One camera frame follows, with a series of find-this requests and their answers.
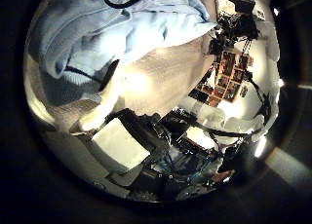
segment light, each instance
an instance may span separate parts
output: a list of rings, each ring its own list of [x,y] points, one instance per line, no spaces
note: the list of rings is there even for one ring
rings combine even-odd
[[[280,88],[282,88],[282,87],[285,85],[284,80],[279,79],[279,81],[278,81],[278,85],[279,85],[279,87],[280,87]]]
[[[140,72],[125,74],[126,90],[135,95],[147,94],[150,92],[151,82],[147,75]]]
[[[256,158],[259,158],[262,155],[265,145],[266,145],[266,141],[267,141],[266,137],[263,136],[260,138],[259,142],[257,143],[257,147],[254,152],[254,156]]]
[[[223,180],[223,182],[228,182],[230,180],[230,177],[227,177]]]
[[[298,87],[303,90],[312,90],[312,85],[298,85]]]
[[[273,12],[274,12],[275,16],[280,15],[280,11],[276,8],[273,9]]]
[[[274,148],[265,163],[302,197],[311,196],[312,175],[308,166],[280,148]]]

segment black cable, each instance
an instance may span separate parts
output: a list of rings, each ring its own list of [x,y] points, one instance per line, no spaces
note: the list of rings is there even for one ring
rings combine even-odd
[[[125,9],[128,7],[133,6],[133,4],[139,2],[140,0],[129,0],[126,3],[121,3],[121,4],[116,4],[111,2],[110,0],[104,0],[104,2],[111,8],[115,8],[115,9]]]
[[[89,79],[94,80],[94,81],[96,81],[96,82],[101,84],[101,80],[100,79],[98,79],[96,77],[93,77],[91,75],[88,75],[87,73],[85,73],[82,70],[79,70],[77,68],[74,68],[74,67],[71,67],[71,66],[66,66],[65,71],[69,71],[69,72],[72,72],[72,73],[75,73],[75,74],[79,74],[79,75],[88,77]]]

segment cloth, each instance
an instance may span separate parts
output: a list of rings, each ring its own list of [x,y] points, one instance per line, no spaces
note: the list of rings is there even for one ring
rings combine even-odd
[[[141,0],[124,10],[103,0],[56,0],[35,22],[29,53],[39,62],[53,105],[81,98],[98,101],[99,84],[88,76],[101,80],[115,59],[126,65],[156,48],[187,43],[215,26],[200,0]],[[67,66],[88,76],[66,71]]]

